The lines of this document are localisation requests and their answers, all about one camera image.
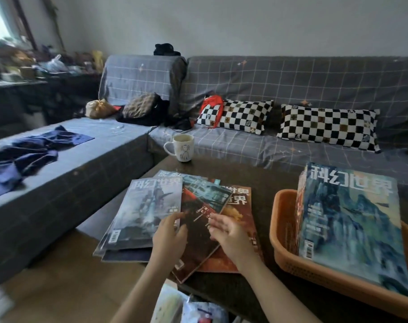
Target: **finger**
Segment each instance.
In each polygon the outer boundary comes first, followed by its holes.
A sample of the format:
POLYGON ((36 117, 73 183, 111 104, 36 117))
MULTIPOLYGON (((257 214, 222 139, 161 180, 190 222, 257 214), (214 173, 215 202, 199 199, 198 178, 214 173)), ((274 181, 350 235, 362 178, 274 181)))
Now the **finger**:
POLYGON ((177 233, 176 238, 178 238, 179 240, 184 240, 184 241, 188 239, 188 227, 185 224, 183 224, 180 227, 180 230, 177 233))
POLYGON ((235 221, 230 218, 227 217, 226 215, 220 215, 220 214, 216 214, 216 213, 212 213, 210 214, 210 217, 214 220, 216 220, 217 222, 224 224, 226 226, 226 230, 227 231, 231 231, 231 229, 234 227, 234 225, 236 224, 235 221))
POLYGON ((181 219, 185 217, 185 214, 183 212, 176 212, 171 214, 170 216, 164 218, 165 223, 164 224, 169 224, 170 226, 174 226, 175 220, 181 219))
POLYGON ((214 219, 212 219, 212 218, 209 218, 209 219, 208 219, 208 223, 209 223, 209 225, 211 225, 212 227, 221 229, 222 231, 228 231, 228 227, 227 227, 226 225, 224 225, 223 223, 221 223, 221 222, 219 222, 219 221, 216 221, 216 220, 214 220, 214 219))
POLYGON ((225 238, 228 236, 226 232, 223 232, 222 230, 214 228, 212 226, 209 226, 208 231, 210 232, 210 235, 220 244, 223 244, 225 238))

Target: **white mug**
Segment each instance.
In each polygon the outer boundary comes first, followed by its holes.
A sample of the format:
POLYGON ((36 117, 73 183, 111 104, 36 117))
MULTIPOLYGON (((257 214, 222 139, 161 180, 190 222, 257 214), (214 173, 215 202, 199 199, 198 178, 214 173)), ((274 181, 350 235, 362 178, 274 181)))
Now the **white mug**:
POLYGON ((180 162, 188 162, 194 156, 194 137, 192 135, 180 134, 172 138, 172 142, 166 142, 164 150, 169 155, 175 156, 180 162), (171 153, 166 146, 172 144, 174 153, 171 153))

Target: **black and white pillow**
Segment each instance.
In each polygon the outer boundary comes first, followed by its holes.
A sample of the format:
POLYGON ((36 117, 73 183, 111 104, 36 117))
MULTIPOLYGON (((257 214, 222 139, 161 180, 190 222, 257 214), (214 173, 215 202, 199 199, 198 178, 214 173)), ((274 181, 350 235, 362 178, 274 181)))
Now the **black and white pillow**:
POLYGON ((277 137, 380 152, 375 131, 379 109, 339 110, 287 104, 281 108, 283 119, 277 137))
POLYGON ((260 135, 273 101, 242 102, 225 100, 219 127, 260 135))
POLYGON ((206 107, 201 111, 201 114, 196 120, 196 123, 213 127, 219 108, 220 105, 215 105, 212 107, 210 106, 210 104, 207 104, 206 107))

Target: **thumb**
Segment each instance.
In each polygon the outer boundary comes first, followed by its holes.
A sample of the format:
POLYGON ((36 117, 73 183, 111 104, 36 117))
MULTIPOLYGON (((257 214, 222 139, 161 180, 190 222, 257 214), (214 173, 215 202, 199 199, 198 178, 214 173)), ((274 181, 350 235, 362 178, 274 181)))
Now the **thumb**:
POLYGON ((176 238, 179 238, 180 240, 187 240, 188 239, 188 227, 185 224, 183 224, 180 227, 176 238))
POLYGON ((222 244, 227 236, 225 232, 215 227, 209 227, 208 231, 210 232, 210 235, 219 242, 219 244, 222 244))

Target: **red cloth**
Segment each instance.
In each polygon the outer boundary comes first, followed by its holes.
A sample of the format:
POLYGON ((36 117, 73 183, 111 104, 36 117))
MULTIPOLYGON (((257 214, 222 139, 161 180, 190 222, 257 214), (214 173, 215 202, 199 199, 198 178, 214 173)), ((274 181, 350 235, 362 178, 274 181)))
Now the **red cloth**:
POLYGON ((213 127, 211 127, 211 128, 216 128, 217 125, 219 124, 220 118, 222 117, 222 113, 223 113, 223 99, 219 95, 212 95, 210 97, 205 98, 203 101, 203 104, 201 105, 200 113, 203 112, 203 109, 207 105, 210 105, 210 107, 212 108, 214 108, 216 105, 220 105, 217 111, 216 121, 214 122, 213 127))

